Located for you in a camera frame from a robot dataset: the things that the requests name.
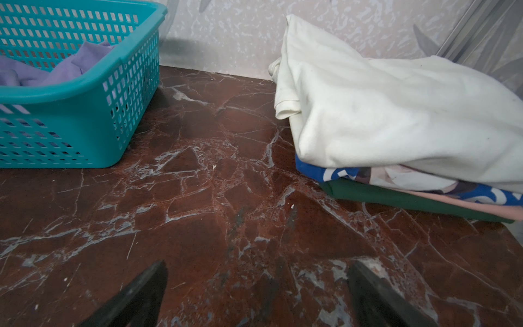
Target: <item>laundry basket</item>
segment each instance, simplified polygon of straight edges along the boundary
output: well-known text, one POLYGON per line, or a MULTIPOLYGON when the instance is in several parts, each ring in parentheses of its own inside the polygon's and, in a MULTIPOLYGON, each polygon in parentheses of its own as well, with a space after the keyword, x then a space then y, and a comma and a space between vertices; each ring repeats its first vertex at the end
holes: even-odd
POLYGON ((165 6, 138 1, 0 3, 0 52, 50 71, 84 41, 117 46, 82 76, 0 86, 0 167, 108 167, 123 155, 158 86, 165 6))

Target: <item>reddish-brown marble countertop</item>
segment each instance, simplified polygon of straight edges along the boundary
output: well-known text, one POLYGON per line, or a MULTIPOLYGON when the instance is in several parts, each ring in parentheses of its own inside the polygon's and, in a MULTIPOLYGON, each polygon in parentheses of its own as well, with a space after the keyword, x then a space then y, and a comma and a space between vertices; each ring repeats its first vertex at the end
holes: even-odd
POLYGON ((504 226, 327 198, 274 92, 162 67, 117 165, 1 170, 0 326, 77 325, 160 259, 159 326, 357 326, 355 260, 441 326, 523 326, 504 226))

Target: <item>white folded shirt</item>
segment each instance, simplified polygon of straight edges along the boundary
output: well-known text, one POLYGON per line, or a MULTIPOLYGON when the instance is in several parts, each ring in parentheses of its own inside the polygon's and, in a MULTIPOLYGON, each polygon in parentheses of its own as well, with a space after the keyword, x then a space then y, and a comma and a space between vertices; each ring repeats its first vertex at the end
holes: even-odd
POLYGON ((321 167, 403 164, 523 193, 523 102, 495 79, 432 56, 366 59, 287 17, 276 118, 302 114, 298 157, 321 167))

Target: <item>wall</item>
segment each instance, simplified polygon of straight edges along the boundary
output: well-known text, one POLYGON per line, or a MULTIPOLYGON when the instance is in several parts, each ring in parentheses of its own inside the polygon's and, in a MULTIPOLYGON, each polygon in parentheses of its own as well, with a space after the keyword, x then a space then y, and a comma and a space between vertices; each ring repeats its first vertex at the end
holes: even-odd
POLYGON ((161 64, 269 78, 293 13, 373 58, 420 58, 414 25, 442 44, 471 0, 157 0, 176 15, 161 35, 161 64))

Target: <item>purple cloth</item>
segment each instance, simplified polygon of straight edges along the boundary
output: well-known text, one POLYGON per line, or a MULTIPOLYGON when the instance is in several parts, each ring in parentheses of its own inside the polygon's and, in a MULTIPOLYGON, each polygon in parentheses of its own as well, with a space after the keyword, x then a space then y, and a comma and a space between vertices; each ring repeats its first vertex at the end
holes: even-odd
POLYGON ((107 41, 84 42, 76 54, 62 60, 51 72, 0 56, 0 85, 46 86, 70 81, 91 69, 113 48, 107 41))

